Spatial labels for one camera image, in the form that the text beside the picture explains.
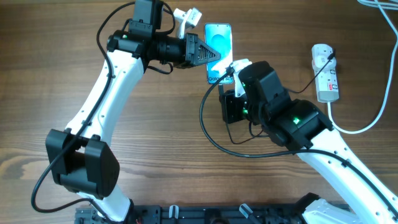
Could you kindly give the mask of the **smartphone with blue screen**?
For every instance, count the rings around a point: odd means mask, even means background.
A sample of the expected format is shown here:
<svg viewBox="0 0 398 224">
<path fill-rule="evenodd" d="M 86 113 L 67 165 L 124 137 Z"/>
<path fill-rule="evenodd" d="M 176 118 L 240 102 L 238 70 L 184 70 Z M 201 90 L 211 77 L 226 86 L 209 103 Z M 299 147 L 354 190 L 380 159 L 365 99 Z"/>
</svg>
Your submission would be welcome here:
<svg viewBox="0 0 398 224">
<path fill-rule="evenodd" d="M 214 84 L 225 74 L 226 68 L 233 62 L 233 38 L 230 24 L 206 23 L 204 27 L 205 43 L 217 51 L 221 58 L 207 63 L 207 82 Z"/>
</svg>

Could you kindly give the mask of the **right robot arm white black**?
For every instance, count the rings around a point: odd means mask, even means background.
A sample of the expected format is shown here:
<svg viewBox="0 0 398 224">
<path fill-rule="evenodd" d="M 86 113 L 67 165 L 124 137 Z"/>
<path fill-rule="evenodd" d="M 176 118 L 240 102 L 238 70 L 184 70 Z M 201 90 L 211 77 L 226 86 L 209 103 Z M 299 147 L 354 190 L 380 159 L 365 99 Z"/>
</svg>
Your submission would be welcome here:
<svg viewBox="0 0 398 224">
<path fill-rule="evenodd" d="M 290 98 L 266 61 L 242 59 L 218 72 L 236 80 L 237 114 L 261 125 L 273 143 L 313 167 L 353 209 L 352 218 L 397 223 L 397 196 L 356 157 L 322 111 Z"/>
</svg>

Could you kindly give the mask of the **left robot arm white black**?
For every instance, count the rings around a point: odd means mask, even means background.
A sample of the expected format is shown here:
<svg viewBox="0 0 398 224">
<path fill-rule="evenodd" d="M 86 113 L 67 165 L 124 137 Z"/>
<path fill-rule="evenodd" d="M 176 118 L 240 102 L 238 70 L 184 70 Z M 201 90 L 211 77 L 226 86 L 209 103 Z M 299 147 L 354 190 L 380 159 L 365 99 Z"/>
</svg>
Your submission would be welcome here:
<svg viewBox="0 0 398 224">
<path fill-rule="evenodd" d="M 196 34 L 138 34 L 117 30 L 108 39 L 102 71 L 75 117 L 45 140 L 53 181 L 91 203 L 108 223 L 127 223 L 133 202 L 117 185 L 120 165 L 110 149 L 115 125 L 151 60 L 191 68 L 219 60 Z"/>
</svg>

